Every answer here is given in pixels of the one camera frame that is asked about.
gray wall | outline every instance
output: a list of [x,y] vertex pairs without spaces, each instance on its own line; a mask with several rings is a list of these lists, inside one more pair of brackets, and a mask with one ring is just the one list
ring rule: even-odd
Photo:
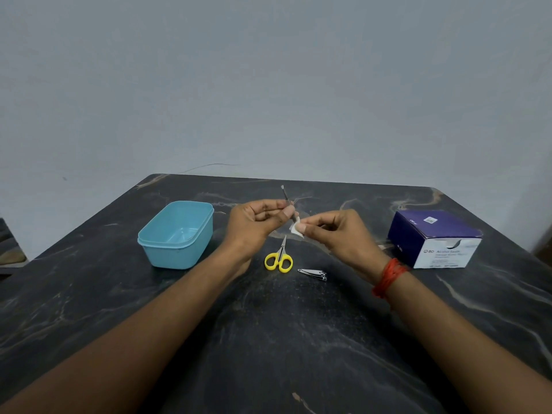
[[155,172],[430,185],[552,222],[552,0],[1,0],[0,208],[33,258]]

black marble table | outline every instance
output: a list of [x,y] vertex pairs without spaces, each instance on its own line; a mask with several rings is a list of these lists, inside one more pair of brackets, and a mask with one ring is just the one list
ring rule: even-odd
[[[552,379],[552,273],[443,193],[284,181],[301,216],[354,208],[385,246],[394,212],[445,209],[481,229],[466,269],[414,271],[476,327]],[[281,180],[157,174],[0,283],[0,401],[144,306],[185,271],[155,269],[138,231],[167,203],[210,202],[222,240],[230,209],[279,198]],[[370,285],[307,239],[288,236],[294,270],[267,271],[271,234],[170,362],[143,412],[464,412],[446,377]],[[295,269],[323,269],[328,282]]]

human hand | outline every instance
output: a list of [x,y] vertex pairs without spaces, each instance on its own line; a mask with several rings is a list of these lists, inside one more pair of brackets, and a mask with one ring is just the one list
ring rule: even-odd
[[284,199],[265,199],[234,206],[221,248],[231,249],[247,269],[248,261],[260,250],[267,236],[293,215],[295,208],[286,205]]
[[297,230],[324,244],[343,263],[377,284],[389,257],[377,246],[353,209],[331,211],[301,219]]

yellow scissors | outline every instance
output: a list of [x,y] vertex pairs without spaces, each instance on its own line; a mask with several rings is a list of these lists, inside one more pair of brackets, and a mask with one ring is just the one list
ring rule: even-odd
[[[268,270],[274,270],[276,267],[278,267],[278,270],[280,270],[282,273],[287,273],[292,269],[293,259],[288,254],[285,253],[285,241],[287,237],[288,237],[287,235],[284,237],[284,241],[281,243],[280,250],[278,250],[277,253],[270,253],[265,257],[264,266]],[[269,266],[267,261],[269,261],[272,257],[274,258],[274,264]],[[286,260],[289,262],[289,267],[284,269],[284,262]]]

purple box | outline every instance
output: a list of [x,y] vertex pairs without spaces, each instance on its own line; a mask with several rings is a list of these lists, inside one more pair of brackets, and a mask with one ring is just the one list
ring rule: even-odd
[[397,211],[388,237],[413,269],[466,267],[482,233],[441,210]]

